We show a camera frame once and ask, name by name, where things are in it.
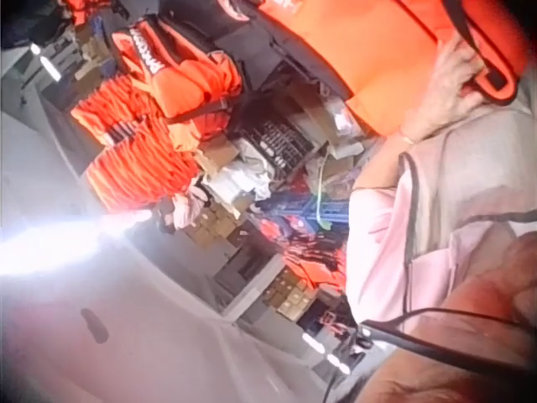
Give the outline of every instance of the black bag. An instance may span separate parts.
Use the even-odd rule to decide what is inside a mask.
[[[54,43],[71,24],[63,10],[55,0],[2,2],[2,49]]]

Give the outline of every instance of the stacked box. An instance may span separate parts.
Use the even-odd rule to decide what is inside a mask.
[[[279,314],[296,322],[310,307],[315,296],[316,290],[308,288],[305,280],[301,280],[290,269],[283,269],[263,293],[263,300]]]

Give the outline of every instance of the skin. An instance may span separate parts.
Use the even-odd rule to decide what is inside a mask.
[[[485,270],[462,284],[442,306],[537,325],[537,233],[513,241],[500,262],[495,269]],[[419,337],[423,331],[418,326],[414,335]],[[534,341],[532,345],[530,339],[512,339],[511,335],[506,340],[505,333],[491,328],[483,331],[513,351],[525,351],[525,356],[534,351]],[[489,357],[504,353],[495,347],[498,344],[489,344],[486,347]],[[487,379],[398,350],[370,379],[357,403],[535,401],[534,393],[534,388],[521,390],[501,380]]]
[[[364,167],[354,189],[385,189],[398,181],[399,155],[414,144],[434,135],[440,128],[464,119],[483,102],[468,83],[484,67],[475,50],[456,34],[440,43],[430,83],[418,107],[409,111],[399,132],[388,137],[383,147]]]

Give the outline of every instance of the clothing pile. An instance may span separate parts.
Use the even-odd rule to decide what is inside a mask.
[[[154,99],[133,86],[125,75],[104,81],[88,98],[71,109],[70,114],[106,147],[134,136],[144,119],[163,117]]]
[[[228,100],[242,91],[232,59],[194,38],[185,26],[156,15],[112,35],[129,78],[159,105],[179,151],[220,134],[230,118]]]
[[[200,35],[147,15],[112,39],[128,74],[101,85],[72,116],[107,148],[86,178],[110,212],[185,194],[193,152],[222,135],[242,91],[232,60]]]

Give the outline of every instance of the fluorescent light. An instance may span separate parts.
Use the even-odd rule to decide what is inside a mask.
[[[317,353],[324,354],[326,352],[325,346],[316,341],[308,333],[302,333],[302,340],[304,340],[308,345],[313,348]]]
[[[61,74],[58,69],[52,64],[52,62],[44,56],[39,57],[44,69],[47,70],[54,81],[61,80]]]
[[[337,368],[339,368],[339,370],[345,375],[350,375],[351,374],[351,369],[349,368],[348,365],[339,364],[339,366]]]
[[[36,44],[31,44],[30,45],[30,50],[34,55],[38,55],[39,53],[41,53],[41,48],[38,47],[38,45],[36,45]]]
[[[336,357],[334,354],[328,354],[326,356],[326,359],[328,360],[328,362],[332,365],[334,365],[335,367],[339,367],[341,362],[339,360],[338,357]]]

